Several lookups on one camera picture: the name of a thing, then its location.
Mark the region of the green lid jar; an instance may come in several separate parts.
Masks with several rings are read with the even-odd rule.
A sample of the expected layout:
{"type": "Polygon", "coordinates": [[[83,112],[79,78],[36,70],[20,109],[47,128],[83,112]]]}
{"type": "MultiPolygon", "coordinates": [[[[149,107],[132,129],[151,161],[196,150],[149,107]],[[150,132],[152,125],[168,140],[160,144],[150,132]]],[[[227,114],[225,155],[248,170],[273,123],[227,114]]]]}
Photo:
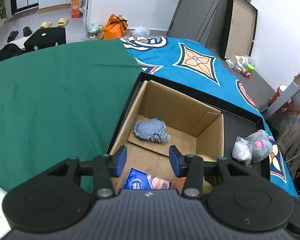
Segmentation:
{"type": "Polygon", "coordinates": [[[249,73],[253,73],[253,71],[254,71],[254,66],[252,65],[252,64],[247,64],[246,66],[245,66],[245,68],[246,68],[246,70],[249,72],[249,73]]]}

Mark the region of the brown cardboard box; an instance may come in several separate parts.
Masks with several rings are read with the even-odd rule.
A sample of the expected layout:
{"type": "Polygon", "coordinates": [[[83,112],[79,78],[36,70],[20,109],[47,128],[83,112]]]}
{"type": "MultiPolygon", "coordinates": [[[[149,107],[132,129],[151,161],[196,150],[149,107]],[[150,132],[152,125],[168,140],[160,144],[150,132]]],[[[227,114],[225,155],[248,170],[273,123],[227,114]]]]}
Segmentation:
{"type": "Polygon", "coordinates": [[[111,181],[118,193],[131,168],[171,182],[182,190],[184,180],[177,178],[170,165],[168,151],[175,145],[183,154],[205,155],[218,159],[224,154],[222,113],[196,99],[155,81],[143,82],[128,112],[110,154],[120,146],[127,148],[127,161],[119,178],[111,181]],[[137,138],[133,129],[138,120],[156,118],[166,124],[168,142],[156,143],[137,138]]]}

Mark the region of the purple tissue pack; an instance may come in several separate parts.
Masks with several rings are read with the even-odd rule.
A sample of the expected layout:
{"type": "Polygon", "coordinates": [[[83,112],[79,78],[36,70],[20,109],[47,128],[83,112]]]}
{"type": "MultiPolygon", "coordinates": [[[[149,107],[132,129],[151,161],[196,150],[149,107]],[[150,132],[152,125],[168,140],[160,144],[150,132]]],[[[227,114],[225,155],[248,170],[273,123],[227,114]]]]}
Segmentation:
{"type": "Polygon", "coordinates": [[[171,187],[169,181],[151,176],[137,169],[131,168],[128,172],[122,189],[129,190],[168,190],[171,187]]]}

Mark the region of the yellow slipper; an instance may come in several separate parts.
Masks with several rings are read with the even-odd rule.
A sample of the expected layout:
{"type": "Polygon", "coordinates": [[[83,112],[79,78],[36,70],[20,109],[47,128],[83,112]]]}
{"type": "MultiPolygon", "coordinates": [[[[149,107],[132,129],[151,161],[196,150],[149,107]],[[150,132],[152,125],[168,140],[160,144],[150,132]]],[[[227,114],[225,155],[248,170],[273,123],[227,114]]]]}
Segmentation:
{"type": "Polygon", "coordinates": [[[46,28],[49,28],[51,25],[52,25],[52,22],[43,22],[39,28],[46,29],[46,28]]]}
{"type": "Polygon", "coordinates": [[[60,18],[59,21],[57,22],[58,27],[64,27],[68,23],[67,18],[60,18]]]}

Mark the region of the black shallow tray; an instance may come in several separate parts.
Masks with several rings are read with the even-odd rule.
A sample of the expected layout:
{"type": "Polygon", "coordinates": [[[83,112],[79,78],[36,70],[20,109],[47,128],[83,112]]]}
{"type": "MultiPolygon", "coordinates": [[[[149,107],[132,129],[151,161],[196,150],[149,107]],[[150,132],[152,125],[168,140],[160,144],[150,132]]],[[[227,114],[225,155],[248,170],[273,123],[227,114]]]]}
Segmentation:
{"type": "Polygon", "coordinates": [[[127,148],[127,162],[119,178],[112,180],[119,192],[131,168],[164,179],[181,190],[183,179],[175,177],[168,159],[170,146],[182,154],[193,154],[207,161],[231,157],[237,137],[264,129],[263,119],[241,107],[210,94],[140,73],[128,96],[107,152],[127,148]],[[168,142],[138,139],[133,129],[139,120],[156,118],[166,124],[168,142]]]}

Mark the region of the right yellow slipper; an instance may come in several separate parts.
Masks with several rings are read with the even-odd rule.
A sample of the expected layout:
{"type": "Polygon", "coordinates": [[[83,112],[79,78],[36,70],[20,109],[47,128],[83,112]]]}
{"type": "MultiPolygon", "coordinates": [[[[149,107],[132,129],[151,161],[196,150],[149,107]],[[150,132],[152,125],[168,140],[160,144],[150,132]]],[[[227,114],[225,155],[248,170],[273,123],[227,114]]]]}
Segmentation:
{"type": "Polygon", "coordinates": [[[60,18],[59,21],[57,22],[58,27],[64,27],[68,23],[67,18],[60,18]]]}

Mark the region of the white desk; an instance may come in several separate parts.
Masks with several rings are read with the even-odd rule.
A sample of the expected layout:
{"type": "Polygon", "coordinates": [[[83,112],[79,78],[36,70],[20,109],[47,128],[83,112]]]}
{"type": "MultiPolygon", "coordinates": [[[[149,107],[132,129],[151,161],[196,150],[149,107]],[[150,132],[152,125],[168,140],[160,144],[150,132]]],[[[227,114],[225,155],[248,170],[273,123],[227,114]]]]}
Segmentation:
{"type": "Polygon", "coordinates": [[[279,110],[290,98],[300,91],[300,72],[294,77],[287,89],[271,104],[263,113],[265,120],[268,120],[277,110],[279,110]]]}

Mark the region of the grey plush mouse toy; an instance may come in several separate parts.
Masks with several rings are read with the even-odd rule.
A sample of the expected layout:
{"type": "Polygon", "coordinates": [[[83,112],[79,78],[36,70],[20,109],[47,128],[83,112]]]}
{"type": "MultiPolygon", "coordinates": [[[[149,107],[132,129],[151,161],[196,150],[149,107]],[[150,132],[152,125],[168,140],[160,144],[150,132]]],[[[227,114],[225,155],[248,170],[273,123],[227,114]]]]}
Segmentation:
{"type": "Polygon", "coordinates": [[[245,138],[251,146],[252,163],[259,163],[272,152],[272,144],[268,139],[267,133],[260,129],[245,138]]]}

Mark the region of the orange cardboard box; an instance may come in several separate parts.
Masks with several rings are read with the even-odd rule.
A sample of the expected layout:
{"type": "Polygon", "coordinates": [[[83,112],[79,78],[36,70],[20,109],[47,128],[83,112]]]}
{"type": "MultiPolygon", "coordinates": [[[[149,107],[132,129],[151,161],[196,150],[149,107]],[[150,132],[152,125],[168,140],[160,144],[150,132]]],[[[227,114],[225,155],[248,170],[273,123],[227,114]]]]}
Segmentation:
{"type": "Polygon", "coordinates": [[[71,0],[71,18],[80,18],[82,16],[82,10],[84,0],[71,0]]]}

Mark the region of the black dice stool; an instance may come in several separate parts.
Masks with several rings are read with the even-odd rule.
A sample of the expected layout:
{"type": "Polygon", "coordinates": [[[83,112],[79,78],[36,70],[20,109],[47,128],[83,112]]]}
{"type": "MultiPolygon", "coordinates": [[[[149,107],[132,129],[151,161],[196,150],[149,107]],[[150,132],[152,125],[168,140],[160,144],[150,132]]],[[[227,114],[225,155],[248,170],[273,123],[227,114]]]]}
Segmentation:
{"type": "Polygon", "coordinates": [[[35,31],[25,42],[25,51],[31,52],[66,44],[64,27],[43,28],[35,31]]]}

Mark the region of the grey door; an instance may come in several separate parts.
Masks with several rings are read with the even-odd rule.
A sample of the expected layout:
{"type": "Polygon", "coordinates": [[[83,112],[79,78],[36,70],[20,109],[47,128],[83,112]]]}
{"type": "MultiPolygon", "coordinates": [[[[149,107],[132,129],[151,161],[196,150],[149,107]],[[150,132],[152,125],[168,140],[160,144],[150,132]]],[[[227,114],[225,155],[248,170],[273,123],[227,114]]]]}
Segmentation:
{"type": "Polygon", "coordinates": [[[167,36],[206,45],[218,2],[219,0],[179,0],[167,36]]]}

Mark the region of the clear plastic bag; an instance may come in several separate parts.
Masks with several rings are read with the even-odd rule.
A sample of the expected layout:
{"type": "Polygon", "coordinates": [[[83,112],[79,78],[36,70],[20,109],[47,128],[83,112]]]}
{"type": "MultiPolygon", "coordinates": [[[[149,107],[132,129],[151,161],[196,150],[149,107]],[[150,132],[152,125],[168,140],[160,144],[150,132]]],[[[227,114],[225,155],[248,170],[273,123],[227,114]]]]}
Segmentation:
{"type": "Polygon", "coordinates": [[[243,162],[246,167],[250,167],[253,157],[250,142],[243,139],[242,137],[237,137],[232,149],[232,157],[237,161],[243,162]]]}

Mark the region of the large framed board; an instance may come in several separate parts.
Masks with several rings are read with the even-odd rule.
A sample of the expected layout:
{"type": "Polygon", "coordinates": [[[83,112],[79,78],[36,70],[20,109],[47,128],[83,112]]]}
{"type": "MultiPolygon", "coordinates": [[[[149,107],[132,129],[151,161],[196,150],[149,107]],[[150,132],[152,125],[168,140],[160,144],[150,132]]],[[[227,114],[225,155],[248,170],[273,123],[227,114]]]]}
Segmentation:
{"type": "Polygon", "coordinates": [[[246,0],[228,0],[220,57],[248,55],[253,51],[257,25],[257,9],[246,0]]]}

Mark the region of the left yellow slipper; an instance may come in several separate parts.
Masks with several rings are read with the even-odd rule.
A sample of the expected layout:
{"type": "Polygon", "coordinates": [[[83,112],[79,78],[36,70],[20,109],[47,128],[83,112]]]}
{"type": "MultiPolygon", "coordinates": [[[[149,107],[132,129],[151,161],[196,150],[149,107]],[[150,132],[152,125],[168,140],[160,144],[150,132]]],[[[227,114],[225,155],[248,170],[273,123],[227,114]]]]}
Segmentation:
{"type": "Polygon", "coordinates": [[[39,28],[46,29],[46,28],[49,28],[51,25],[52,25],[52,22],[43,22],[39,28]]]}

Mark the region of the blue denim patch toy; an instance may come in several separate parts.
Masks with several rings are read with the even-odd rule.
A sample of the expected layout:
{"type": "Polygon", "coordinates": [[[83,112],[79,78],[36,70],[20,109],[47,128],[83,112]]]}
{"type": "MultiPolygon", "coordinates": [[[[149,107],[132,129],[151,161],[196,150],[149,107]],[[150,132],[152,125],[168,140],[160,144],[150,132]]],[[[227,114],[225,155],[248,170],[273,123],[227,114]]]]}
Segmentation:
{"type": "Polygon", "coordinates": [[[137,138],[156,143],[168,142],[170,140],[170,136],[165,131],[165,122],[156,118],[146,121],[138,120],[133,129],[133,133],[137,138]]]}

